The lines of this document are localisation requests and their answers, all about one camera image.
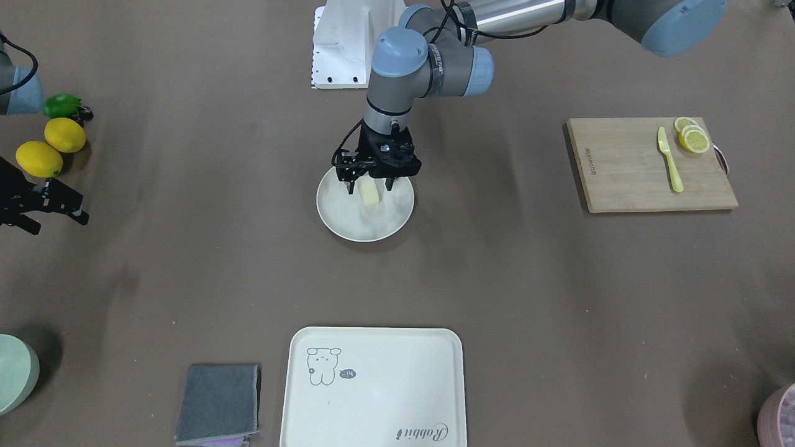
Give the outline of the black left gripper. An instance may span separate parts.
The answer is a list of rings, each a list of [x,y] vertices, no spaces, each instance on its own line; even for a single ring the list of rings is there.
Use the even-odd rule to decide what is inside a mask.
[[[386,179],[385,189],[391,192],[399,178],[419,173],[421,161],[415,155],[414,139],[408,128],[394,127],[391,133],[383,135],[359,121],[336,148],[332,166],[347,194],[354,192],[355,181],[364,174]]]

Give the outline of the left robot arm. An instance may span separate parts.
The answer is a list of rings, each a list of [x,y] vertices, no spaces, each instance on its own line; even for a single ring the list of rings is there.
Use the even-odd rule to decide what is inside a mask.
[[[330,159],[349,194],[360,178],[394,182],[419,173],[408,128],[415,99],[484,94],[494,60],[478,42],[533,37],[571,19],[600,19],[658,56],[693,48],[717,26],[724,1],[443,1],[409,6],[381,32],[354,151],[339,145]]]

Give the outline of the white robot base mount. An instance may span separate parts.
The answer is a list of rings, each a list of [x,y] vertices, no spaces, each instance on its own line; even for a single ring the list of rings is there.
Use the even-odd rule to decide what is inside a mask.
[[[311,87],[368,88],[376,38],[405,9],[404,1],[327,1],[316,8]]]

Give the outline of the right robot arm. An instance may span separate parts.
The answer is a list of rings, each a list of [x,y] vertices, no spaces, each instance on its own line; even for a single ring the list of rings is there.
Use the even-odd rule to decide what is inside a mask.
[[[42,226],[29,212],[68,216],[85,226],[90,215],[83,209],[83,195],[60,181],[63,156],[82,150],[88,143],[83,130],[94,118],[90,107],[73,94],[43,98],[37,76],[36,56],[2,35],[2,114],[36,114],[49,120],[43,140],[17,147],[16,163],[1,163],[1,224],[37,235]]]

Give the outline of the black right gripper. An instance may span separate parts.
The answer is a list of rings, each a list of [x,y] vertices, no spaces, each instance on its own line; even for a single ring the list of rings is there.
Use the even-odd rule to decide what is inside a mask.
[[[62,214],[80,225],[90,220],[80,192],[57,178],[46,178],[42,186],[36,186],[22,170],[1,158],[1,224],[39,235],[42,224],[25,214],[31,211]]]

